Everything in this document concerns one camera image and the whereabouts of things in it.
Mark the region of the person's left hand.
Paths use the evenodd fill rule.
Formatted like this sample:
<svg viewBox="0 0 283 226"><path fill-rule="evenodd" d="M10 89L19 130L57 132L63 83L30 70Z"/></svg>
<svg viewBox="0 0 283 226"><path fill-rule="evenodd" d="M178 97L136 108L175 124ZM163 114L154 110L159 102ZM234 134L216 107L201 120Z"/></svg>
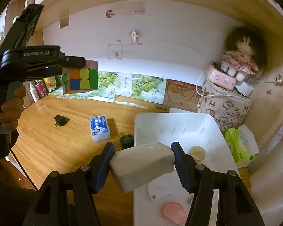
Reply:
<svg viewBox="0 0 283 226"><path fill-rule="evenodd" d="M24 106L24 98L26 97L26 88L21 86L15 90L14 94L13 99L2 104L2 112L0 113L0 123L9 131L17 129L18 120Z"/></svg>

